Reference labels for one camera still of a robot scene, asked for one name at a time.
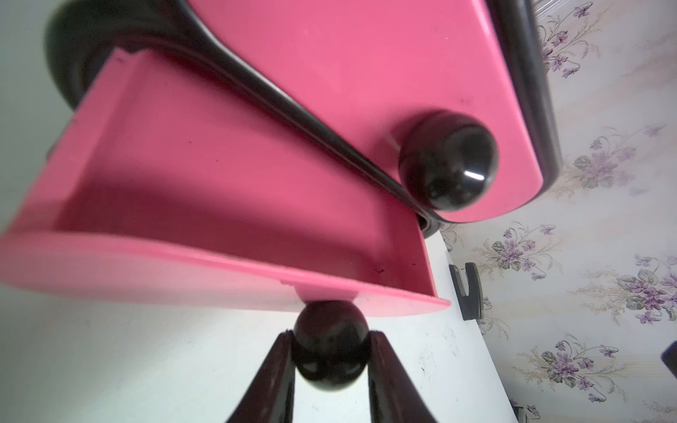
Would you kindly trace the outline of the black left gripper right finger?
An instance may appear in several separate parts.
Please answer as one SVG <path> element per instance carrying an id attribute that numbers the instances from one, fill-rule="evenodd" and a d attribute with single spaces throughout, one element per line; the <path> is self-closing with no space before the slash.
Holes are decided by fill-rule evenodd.
<path id="1" fill-rule="evenodd" d="M 368 394 L 372 422 L 437 422 L 381 331 L 370 332 Z"/>

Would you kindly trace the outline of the pink drawer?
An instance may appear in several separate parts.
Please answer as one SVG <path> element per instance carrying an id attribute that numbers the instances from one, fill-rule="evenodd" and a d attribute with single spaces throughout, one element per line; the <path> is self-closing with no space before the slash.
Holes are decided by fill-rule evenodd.
<path id="1" fill-rule="evenodd" d="M 494 136 L 488 192 L 442 213 L 490 220 L 548 185 L 537 139 L 548 111 L 539 36 L 527 1 L 193 1 L 219 42 L 389 176 L 404 137 L 455 112 Z"/>
<path id="2" fill-rule="evenodd" d="M 241 391 L 268 330 L 316 301 L 400 320 L 449 307 L 414 214 L 200 70 L 114 51 L 1 237 L 1 286 L 225 308 Z"/>

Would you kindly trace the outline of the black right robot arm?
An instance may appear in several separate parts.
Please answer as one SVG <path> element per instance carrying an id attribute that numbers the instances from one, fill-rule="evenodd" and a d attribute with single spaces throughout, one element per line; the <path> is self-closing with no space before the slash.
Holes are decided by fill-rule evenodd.
<path id="1" fill-rule="evenodd" d="M 677 342 L 671 343 L 671 345 L 664 350 L 661 354 L 661 361 L 665 364 L 666 368 L 670 373 L 677 377 Z"/>

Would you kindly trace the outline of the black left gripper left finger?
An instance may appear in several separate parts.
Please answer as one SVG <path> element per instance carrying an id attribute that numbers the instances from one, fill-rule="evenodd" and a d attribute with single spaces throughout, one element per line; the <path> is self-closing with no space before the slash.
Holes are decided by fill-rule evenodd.
<path id="1" fill-rule="evenodd" d="M 294 415 L 294 335 L 280 333 L 227 423 L 289 423 Z"/>

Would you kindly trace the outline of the pink top drawer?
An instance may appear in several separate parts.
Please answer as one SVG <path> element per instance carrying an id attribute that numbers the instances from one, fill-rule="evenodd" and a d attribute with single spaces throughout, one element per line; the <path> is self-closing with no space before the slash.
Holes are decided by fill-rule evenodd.
<path id="1" fill-rule="evenodd" d="M 539 36 L 527 1 L 193 1 L 219 42 L 389 176 L 404 137 L 455 112 L 494 136 L 488 192 L 442 213 L 490 220 L 548 185 L 537 139 L 548 111 Z"/>

